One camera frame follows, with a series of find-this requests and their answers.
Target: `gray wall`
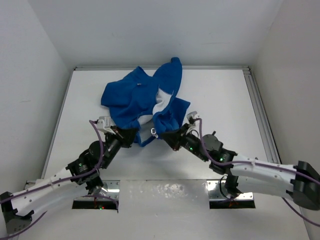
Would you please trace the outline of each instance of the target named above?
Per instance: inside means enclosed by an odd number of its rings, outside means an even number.
[[[282,0],[29,0],[68,66],[247,65]]]
[[[320,172],[320,1],[285,0],[254,65],[280,157]],[[318,211],[305,215],[320,223]],[[307,224],[310,238],[320,228]]]
[[[41,177],[71,73],[27,0],[1,1],[0,23],[3,193]]]

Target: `blue cloth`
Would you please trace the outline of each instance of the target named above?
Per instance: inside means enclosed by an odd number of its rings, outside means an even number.
[[[183,124],[190,102],[177,98],[182,79],[182,64],[178,57],[159,67],[149,76],[137,67],[122,80],[106,85],[101,105],[109,108],[110,116],[120,128],[139,128],[134,142],[140,146],[154,137],[179,129]],[[147,138],[142,140],[142,131]]]

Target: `blue fabric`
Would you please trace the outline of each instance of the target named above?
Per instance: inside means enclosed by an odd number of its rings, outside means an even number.
[[[139,128],[139,117],[152,115],[159,89],[171,95],[169,104],[152,116],[157,134],[179,129],[190,102],[177,98],[182,79],[182,64],[178,57],[159,67],[149,76],[137,67],[122,80],[108,83],[101,97],[101,105],[109,108],[110,116],[120,128]],[[140,132],[134,140],[145,146],[154,139],[141,141]]]

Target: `white table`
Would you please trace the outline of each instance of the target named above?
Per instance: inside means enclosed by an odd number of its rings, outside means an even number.
[[[130,71],[73,72],[45,178],[77,159],[97,139],[88,120],[109,114],[100,106],[104,88]],[[152,75],[154,70],[146,72]],[[257,103],[251,100],[257,93],[247,84],[242,69],[184,69],[178,97],[191,102],[188,112],[198,111],[204,133],[215,130],[225,148],[267,161],[270,136],[261,135],[263,123],[261,116],[257,121]],[[205,182],[221,176],[208,165],[184,149],[173,152],[162,140],[144,148],[121,149],[109,168],[101,171],[104,180],[120,180],[119,214],[71,209],[70,200],[60,210],[48,212],[19,239],[309,239],[303,220],[278,197],[255,194],[255,209],[209,209]]]

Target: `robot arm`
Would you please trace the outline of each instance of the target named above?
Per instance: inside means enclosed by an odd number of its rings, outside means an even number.
[[[202,144],[190,131],[197,120],[194,116],[188,115],[189,123],[178,130],[162,133],[160,137],[174,151],[182,147],[203,162],[211,160],[210,169],[227,174],[224,187],[233,197],[247,192],[261,193],[292,200],[306,209],[320,210],[320,186],[310,180],[319,181],[320,176],[309,163],[299,161],[298,165],[283,165],[248,158],[223,148],[215,131],[203,136]]]
[[[138,129],[105,127],[101,119],[96,123],[98,129],[105,134],[102,151],[100,141],[95,141],[77,160],[69,163],[55,175],[27,190],[13,194],[4,192],[0,195],[8,234],[15,234],[27,228],[33,220],[33,214],[43,213],[59,205],[61,200],[92,194],[104,186],[99,168],[106,169],[120,148],[130,148]]]

